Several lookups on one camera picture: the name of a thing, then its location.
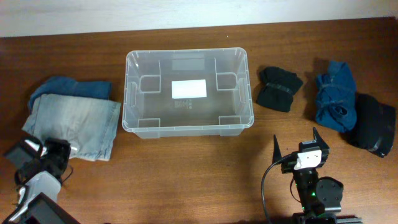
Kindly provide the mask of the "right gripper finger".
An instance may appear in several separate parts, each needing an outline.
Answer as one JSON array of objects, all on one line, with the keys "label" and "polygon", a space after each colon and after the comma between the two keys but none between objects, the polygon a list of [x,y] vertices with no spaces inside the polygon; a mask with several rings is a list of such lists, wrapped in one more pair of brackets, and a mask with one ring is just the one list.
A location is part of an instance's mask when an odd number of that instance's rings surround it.
[{"label": "right gripper finger", "polygon": [[273,135],[273,146],[274,148],[272,155],[272,163],[277,164],[282,159],[282,154],[280,152],[280,147],[276,135]]},{"label": "right gripper finger", "polygon": [[318,133],[316,127],[313,127],[313,137],[314,137],[314,140],[316,140],[316,142],[318,143],[318,146],[320,147],[320,149],[322,151],[330,150],[329,145],[322,139],[322,137]]}]

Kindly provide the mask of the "dark blue jeans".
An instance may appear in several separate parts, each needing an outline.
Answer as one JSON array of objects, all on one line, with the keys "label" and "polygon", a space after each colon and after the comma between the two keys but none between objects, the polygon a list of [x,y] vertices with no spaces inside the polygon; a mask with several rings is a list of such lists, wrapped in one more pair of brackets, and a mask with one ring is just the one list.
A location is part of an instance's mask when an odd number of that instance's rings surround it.
[{"label": "dark blue jeans", "polygon": [[28,109],[32,111],[34,101],[43,94],[80,96],[108,100],[112,83],[106,81],[79,82],[69,77],[55,76],[39,86],[28,101]]}]

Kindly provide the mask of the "blue taped sweater bundle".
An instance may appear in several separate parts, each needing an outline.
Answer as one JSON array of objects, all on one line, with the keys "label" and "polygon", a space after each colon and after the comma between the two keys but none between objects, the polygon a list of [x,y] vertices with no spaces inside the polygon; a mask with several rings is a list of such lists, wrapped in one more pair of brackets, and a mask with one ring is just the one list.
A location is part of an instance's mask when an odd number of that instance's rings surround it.
[{"label": "blue taped sweater bundle", "polygon": [[318,93],[315,98],[315,121],[327,128],[347,133],[356,124],[356,83],[345,62],[331,61],[328,70],[315,79]]}]

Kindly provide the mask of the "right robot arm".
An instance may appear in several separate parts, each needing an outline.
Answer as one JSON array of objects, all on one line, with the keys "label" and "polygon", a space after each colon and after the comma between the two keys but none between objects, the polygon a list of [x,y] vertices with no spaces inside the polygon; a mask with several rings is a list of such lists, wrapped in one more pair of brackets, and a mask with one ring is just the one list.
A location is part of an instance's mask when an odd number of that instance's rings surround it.
[{"label": "right robot arm", "polygon": [[331,177],[319,177],[317,169],[323,167],[330,153],[329,145],[313,128],[313,139],[298,144],[298,151],[282,156],[274,137],[272,163],[281,165],[283,174],[291,173],[297,188],[302,213],[292,215],[294,223],[336,223],[341,211],[343,184]]}]

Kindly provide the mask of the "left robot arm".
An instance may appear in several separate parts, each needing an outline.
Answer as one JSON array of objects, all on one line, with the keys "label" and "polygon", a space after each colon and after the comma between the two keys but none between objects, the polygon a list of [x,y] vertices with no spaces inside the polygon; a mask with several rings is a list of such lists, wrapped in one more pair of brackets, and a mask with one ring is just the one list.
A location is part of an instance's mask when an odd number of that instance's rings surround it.
[{"label": "left robot arm", "polygon": [[48,138],[41,142],[32,136],[22,138],[4,153],[17,167],[14,182],[19,194],[16,209],[4,223],[78,223],[57,204],[70,153],[66,140]]}]

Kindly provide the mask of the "light blue jeans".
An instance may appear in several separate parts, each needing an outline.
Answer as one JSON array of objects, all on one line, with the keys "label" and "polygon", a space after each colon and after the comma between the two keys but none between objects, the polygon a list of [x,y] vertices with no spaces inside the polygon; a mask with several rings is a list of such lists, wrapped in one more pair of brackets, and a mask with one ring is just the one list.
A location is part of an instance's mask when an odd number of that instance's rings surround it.
[{"label": "light blue jeans", "polygon": [[121,104],[111,100],[44,94],[34,101],[22,130],[44,142],[63,139],[71,158],[108,161],[116,137]]}]

